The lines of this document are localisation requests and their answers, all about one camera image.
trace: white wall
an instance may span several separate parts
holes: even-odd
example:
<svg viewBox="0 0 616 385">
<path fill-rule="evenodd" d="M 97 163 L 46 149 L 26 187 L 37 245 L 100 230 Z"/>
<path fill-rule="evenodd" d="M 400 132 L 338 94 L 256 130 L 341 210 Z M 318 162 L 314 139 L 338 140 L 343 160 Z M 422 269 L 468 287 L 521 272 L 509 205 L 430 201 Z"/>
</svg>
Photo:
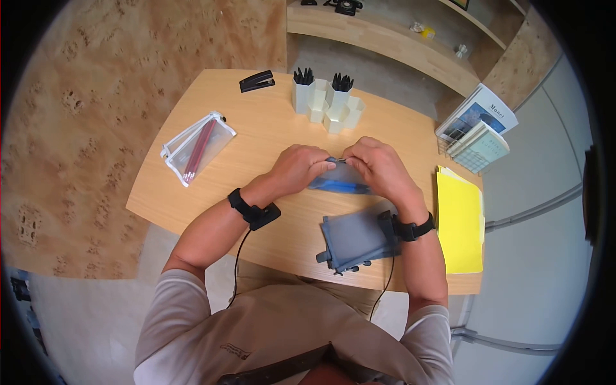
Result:
<svg viewBox="0 0 616 385">
<path fill-rule="evenodd" d="M 504 135 L 511 153 L 484 174 L 488 220 L 525 211 L 580 183 L 592 143 L 582 89 L 565 57 L 516 116 L 520 124 Z M 466 327 L 508 341 L 562 343 L 586 290 L 590 246 L 584 236 L 581 197 L 486 234 L 481 293 Z M 456 383 L 533 384 L 552 359 L 460 342 Z"/>
</svg>

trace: black cable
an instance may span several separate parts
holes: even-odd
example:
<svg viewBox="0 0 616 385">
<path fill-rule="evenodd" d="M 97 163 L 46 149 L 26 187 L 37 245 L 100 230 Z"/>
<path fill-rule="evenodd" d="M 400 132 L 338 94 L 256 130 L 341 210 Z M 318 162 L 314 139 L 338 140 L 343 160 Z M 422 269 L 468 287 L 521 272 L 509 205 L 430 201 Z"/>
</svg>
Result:
<svg viewBox="0 0 616 385">
<path fill-rule="evenodd" d="M 383 289 L 383 292 L 381 293 L 379 298 L 376 299 L 375 304 L 372 307 L 372 311 L 370 312 L 370 319 L 368 320 L 369 322 L 372 322 L 372 314 L 375 312 L 376 304 L 379 303 L 379 301 L 381 300 L 381 297 L 383 296 L 383 294 L 385 294 L 385 291 L 389 287 L 389 282 L 391 281 L 391 276 L 394 274 L 394 259 L 395 259 L 395 257 L 392 257 L 392 259 L 391 259 L 391 272 L 389 273 L 389 279 L 387 280 L 387 285 L 385 285 L 385 289 Z"/>
<path fill-rule="evenodd" d="M 233 268 L 233 279 L 235 280 L 235 286 L 233 287 L 233 297 L 231 297 L 231 301 L 229 302 L 229 306 L 227 306 L 227 309 L 231 306 L 231 304 L 235 300 L 235 294 L 237 293 L 237 261 L 240 260 L 241 247 L 244 245 L 244 241 L 246 240 L 246 238 L 248 238 L 248 234 L 250 234 L 251 231 L 252 230 L 248 230 L 246 235 L 244 235 L 244 239 L 242 239 L 240 243 L 240 248 L 237 249 L 237 257 L 235 257 L 235 267 Z"/>
</svg>

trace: gray floor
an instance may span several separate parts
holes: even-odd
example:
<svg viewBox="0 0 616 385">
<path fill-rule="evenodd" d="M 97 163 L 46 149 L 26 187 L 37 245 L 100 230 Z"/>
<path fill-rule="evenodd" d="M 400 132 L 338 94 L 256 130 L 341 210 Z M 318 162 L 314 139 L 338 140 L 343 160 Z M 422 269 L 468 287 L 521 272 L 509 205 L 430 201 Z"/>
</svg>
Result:
<svg viewBox="0 0 616 385">
<path fill-rule="evenodd" d="M 30 276 L 32 306 L 49 358 L 68 384 L 132 384 L 134 350 L 160 270 L 178 236 L 151 225 L 133 280 L 82 280 Z M 232 256 L 206 271 L 213 312 L 233 293 Z M 450 296 L 450 322 L 464 319 L 465 296 Z M 383 295 L 373 322 L 396 338 L 403 333 L 405 293 Z"/>
<path fill-rule="evenodd" d="M 436 120 L 434 103 L 447 87 L 430 76 L 367 49 L 313 36 L 297 36 L 299 55 L 293 68 L 311 67 L 315 78 L 326 80 L 338 72 L 348 74 L 355 80 L 354 88 Z"/>
</svg>

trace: burl wood wall panel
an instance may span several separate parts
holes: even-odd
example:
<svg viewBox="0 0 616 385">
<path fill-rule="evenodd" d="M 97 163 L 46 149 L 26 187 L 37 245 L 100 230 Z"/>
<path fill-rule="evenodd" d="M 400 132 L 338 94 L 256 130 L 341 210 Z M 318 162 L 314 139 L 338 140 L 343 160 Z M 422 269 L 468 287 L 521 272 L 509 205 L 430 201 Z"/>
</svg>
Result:
<svg viewBox="0 0 616 385">
<path fill-rule="evenodd" d="M 286 71 L 286 1 L 68 3 L 7 119 L 5 263 L 135 277 L 148 222 L 124 206 L 158 130 L 204 68 Z"/>
<path fill-rule="evenodd" d="M 531 7 L 520 30 L 483 83 L 510 109 L 516 109 L 556 64 L 561 47 Z"/>
</svg>

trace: black wrist sensor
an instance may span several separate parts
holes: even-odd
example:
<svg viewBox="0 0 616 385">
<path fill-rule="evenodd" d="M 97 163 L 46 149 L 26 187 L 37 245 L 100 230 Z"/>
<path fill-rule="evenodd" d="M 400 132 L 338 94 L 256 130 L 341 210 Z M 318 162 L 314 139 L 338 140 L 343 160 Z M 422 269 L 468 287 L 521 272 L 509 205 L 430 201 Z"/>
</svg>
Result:
<svg viewBox="0 0 616 385">
<path fill-rule="evenodd" d="M 267 205 L 265 209 L 261 209 L 258 206 L 248 206 L 244 199 L 242 199 L 239 188 L 233 190 L 227 199 L 229 199 L 231 207 L 236 209 L 243 216 L 244 221 L 250 224 L 250 229 L 253 231 L 272 222 L 281 214 L 278 206 L 273 203 Z"/>
<path fill-rule="evenodd" d="M 377 220 L 388 241 L 393 237 L 400 237 L 403 241 L 412 242 L 427 234 L 430 230 L 436 229 L 434 227 L 434 218 L 429 211 L 428 220 L 421 225 L 401 223 L 398 215 L 392 215 L 389 210 L 379 214 Z"/>
</svg>

